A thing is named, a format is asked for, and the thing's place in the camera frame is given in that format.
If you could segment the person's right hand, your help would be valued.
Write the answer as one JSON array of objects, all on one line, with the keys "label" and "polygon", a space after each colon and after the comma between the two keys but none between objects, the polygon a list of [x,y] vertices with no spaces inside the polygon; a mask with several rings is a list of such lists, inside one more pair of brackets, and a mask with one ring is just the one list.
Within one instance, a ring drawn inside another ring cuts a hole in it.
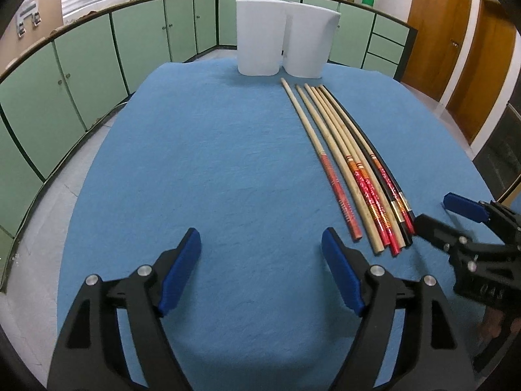
[{"label": "person's right hand", "polygon": [[501,334],[501,324],[504,313],[491,307],[487,307],[483,319],[478,325],[478,337],[481,342],[489,342]]}]

